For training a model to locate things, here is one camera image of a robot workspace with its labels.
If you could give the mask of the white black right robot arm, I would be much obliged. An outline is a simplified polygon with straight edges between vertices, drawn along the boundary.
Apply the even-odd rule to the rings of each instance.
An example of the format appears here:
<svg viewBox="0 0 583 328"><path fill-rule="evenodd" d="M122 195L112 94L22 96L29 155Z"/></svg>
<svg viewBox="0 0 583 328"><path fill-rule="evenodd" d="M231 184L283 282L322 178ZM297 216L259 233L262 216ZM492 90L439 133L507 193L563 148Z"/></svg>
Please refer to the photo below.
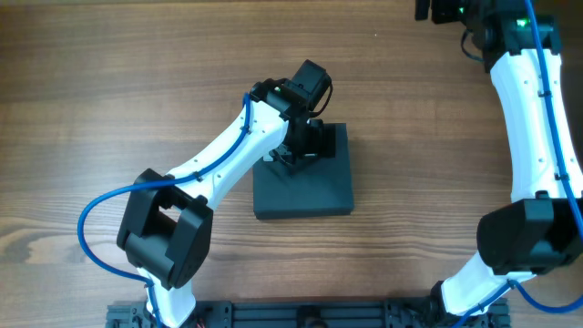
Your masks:
<svg viewBox="0 0 583 328"><path fill-rule="evenodd" d="M463 325L507 291L582 252L582 171L561 91L557 20L530 1L419 0L416 20L461 23L499 97L511 154L510 203L478 223L477 250L432 291L433 323Z"/></svg>

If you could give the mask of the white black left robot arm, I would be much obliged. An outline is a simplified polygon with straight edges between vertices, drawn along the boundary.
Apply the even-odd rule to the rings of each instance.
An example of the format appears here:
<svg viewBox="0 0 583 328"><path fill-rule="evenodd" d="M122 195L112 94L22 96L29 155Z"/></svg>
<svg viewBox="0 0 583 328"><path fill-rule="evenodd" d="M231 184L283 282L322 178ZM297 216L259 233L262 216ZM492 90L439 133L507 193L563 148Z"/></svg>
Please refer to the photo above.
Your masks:
<svg viewBox="0 0 583 328"><path fill-rule="evenodd" d="M179 327L196 307L191 279L210 250L213 213L260 159L285 166L322 153L318 103L332 79L310 60L292 78L256 83L240 116L204 150L160 175L140 174L129 194L117 245L148 281L147 309L157 326Z"/></svg>

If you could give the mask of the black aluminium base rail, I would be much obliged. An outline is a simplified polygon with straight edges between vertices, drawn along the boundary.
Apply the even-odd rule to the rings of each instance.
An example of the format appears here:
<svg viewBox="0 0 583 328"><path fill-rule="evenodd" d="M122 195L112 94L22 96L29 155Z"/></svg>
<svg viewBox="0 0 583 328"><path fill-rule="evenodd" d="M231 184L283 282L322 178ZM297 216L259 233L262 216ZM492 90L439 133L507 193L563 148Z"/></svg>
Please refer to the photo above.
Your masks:
<svg viewBox="0 0 583 328"><path fill-rule="evenodd" d="M428 297L359 302L198 302L180 327L452 327L456 316L437 319ZM145 302L109 305L105 327L155 327ZM499 299L484 314L461 327L510 328L507 299Z"/></svg>

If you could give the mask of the black box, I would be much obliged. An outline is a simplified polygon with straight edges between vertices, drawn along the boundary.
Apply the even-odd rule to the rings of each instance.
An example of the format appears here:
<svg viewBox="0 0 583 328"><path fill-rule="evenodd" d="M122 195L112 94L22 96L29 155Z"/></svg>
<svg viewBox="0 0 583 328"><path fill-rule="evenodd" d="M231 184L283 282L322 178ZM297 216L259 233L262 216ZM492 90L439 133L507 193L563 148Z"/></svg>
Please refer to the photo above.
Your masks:
<svg viewBox="0 0 583 328"><path fill-rule="evenodd" d="M334 151L330 158L307 157L286 166L258 160L252 167L253 211L259 220L349 215L354 210L347 127L324 126Z"/></svg>

